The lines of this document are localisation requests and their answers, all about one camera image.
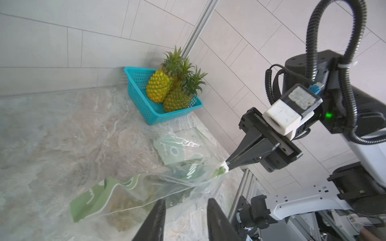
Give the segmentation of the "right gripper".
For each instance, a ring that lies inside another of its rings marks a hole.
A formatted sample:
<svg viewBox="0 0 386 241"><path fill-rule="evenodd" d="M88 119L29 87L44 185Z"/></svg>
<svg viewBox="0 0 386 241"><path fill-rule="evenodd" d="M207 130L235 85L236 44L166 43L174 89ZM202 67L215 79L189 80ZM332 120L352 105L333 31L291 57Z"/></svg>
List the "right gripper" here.
<svg viewBox="0 0 386 241"><path fill-rule="evenodd" d="M267 172L272 173L303 156L297 145L278 134L255 107L242 116L239 127L244 131L245 137L226 160L229 170L260 163Z"/></svg>

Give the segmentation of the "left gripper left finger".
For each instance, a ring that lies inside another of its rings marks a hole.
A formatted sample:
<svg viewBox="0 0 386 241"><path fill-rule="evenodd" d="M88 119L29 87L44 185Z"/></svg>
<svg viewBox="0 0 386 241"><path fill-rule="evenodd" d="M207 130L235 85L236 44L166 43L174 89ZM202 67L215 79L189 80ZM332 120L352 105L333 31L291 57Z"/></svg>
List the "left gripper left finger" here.
<svg viewBox="0 0 386 241"><path fill-rule="evenodd" d="M164 199L156 202L132 241L163 241L166 218Z"/></svg>

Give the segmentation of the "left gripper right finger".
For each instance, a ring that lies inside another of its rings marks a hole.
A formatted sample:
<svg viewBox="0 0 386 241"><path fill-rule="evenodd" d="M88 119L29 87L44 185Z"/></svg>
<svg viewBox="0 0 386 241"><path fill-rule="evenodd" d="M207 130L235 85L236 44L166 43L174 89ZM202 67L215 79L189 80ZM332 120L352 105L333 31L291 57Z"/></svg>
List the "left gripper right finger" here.
<svg viewBox="0 0 386 241"><path fill-rule="evenodd" d="M210 241L240 241L240 238L214 198L208 200L207 225Z"/></svg>

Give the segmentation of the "zip-top bag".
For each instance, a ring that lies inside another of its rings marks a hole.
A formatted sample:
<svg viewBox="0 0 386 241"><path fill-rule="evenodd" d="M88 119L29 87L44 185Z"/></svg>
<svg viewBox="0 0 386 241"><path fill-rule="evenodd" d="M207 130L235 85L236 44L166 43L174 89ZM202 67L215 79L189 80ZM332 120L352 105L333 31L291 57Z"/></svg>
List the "zip-top bag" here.
<svg viewBox="0 0 386 241"><path fill-rule="evenodd" d="M153 146L164 165L188 160L224 160L220 148L197 128L160 135L153 140Z"/></svg>
<svg viewBox="0 0 386 241"><path fill-rule="evenodd" d="M142 224L160 199L171 210L167 221L202 206L219 189L229 167L215 159L191 159L135 174L106 178L70 203L75 223L90 220L107 231L126 232Z"/></svg>

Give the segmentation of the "green pineapple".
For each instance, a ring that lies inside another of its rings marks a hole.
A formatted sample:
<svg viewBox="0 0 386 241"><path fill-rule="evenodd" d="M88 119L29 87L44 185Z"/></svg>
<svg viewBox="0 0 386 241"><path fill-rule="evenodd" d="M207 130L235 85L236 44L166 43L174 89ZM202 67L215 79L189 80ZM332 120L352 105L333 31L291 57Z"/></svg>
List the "green pineapple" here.
<svg viewBox="0 0 386 241"><path fill-rule="evenodd" d="M164 199L166 208L185 208L206 176L204 166L183 161L139 174L133 187L118 187L109 204L108 223L119 232L125 232L144 222L159 199Z"/></svg>
<svg viewBox="0 0 386 241"><path fill-rule="evenodd" d="M207 84L203 79L208 74L207 72L201 72L201 69L197 69L197 66L194 66L194 70L183 74L165 97L163 109L166 113L188 108L192 99L199 94L199 91L203 92L203 85Z"/></svg>

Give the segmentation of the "yellow pineapple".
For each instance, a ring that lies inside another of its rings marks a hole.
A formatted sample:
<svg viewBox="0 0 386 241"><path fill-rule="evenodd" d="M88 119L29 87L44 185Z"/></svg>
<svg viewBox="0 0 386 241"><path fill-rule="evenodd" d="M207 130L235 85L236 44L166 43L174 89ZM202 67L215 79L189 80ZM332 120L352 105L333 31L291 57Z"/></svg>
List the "yellow pineapple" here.
<svg viewBox="0 0 386 241"><path fill-rule="evenodd" d="M179 62L183 59L181 48L175 47L173 52L168 51L164 54L166 58L162 62L161 68L151 76L146 86L147 96L154 103L163 103L178 79Z"/></svg>

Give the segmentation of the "orange pineapple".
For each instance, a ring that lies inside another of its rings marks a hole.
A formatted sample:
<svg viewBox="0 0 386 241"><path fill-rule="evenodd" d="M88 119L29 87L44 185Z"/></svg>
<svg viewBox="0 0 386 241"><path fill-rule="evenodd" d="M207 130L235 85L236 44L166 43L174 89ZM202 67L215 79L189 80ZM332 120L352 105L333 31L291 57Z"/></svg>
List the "orange pineapple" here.
<svg viewBox="0 0 386 241"><path fill-rule="evenodd" d="M178 80L183 81L186 79L191 73L191 69L193 68L192 63L189 58L184 58L179 62L178 67Z"/></svg>

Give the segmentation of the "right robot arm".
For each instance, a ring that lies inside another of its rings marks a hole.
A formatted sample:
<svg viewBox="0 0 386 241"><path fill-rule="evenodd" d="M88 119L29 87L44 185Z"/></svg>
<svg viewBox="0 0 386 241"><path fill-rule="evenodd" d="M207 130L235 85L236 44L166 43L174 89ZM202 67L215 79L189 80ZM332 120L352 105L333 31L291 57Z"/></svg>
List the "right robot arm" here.
<svg viewBox="0 0 386 241"><path fill-rule="evenodd" d="M298 214L317 212L336 235L346 241L360 237L366 226L386 214L386 106L352 86L347 71L353 65L331 50L307 52L281 67L283 87L271 69L265 73L270 107L255 107L241 118L245 133L228 158L230 169L260 163L268 172L289 166L303 152L294 141L320 122L341 134L357 161L336 169L327 179L287 195L246 196L243 181L224 233L233 241L261 239L261 230Z"/></svg>

